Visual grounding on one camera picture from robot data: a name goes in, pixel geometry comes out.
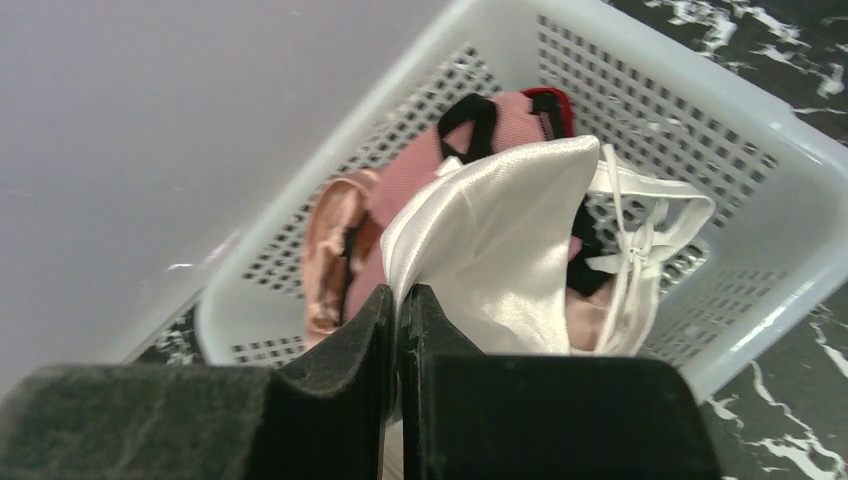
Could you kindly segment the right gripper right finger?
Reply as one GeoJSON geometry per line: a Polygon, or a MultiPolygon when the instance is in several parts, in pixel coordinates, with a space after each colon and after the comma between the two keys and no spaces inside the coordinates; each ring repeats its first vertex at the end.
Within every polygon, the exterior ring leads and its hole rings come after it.
{"type": "Polygon", "coordinates": [[[718,479],[694,396],[653,359],[488,355],[415,286],[399,314],[408,479],[718,479]]]}

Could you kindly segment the white satin bra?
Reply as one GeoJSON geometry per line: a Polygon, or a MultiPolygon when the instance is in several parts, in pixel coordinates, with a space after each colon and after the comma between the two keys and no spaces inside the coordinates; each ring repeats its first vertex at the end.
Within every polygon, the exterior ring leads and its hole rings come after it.
{"type": "Polygon", "coordinates": [[[630,170],[593,136],[528,144],[460,165],[401,210],[381,239],[399,314],[417,285],[488,355],[631,357],[657,315],[664,264],[710,220],[714,201],[692,185],[630,170]],[[572,227],[588,193],[609,196],[616,253],[590,261],[612,277],[603,312],[568,296],[572,227]],[[625,202],[647,216],[624,226],[625,202]]]}

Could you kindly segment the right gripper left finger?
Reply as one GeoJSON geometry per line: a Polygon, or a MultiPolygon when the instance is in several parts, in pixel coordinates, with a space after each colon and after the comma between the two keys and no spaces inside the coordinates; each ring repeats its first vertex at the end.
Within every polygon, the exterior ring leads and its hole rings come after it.
{"type": "Polygon", "coordinates": [[[377,479],[393,300],[280,369],[54,365],[1,404],[5,479],[377,479]]]}

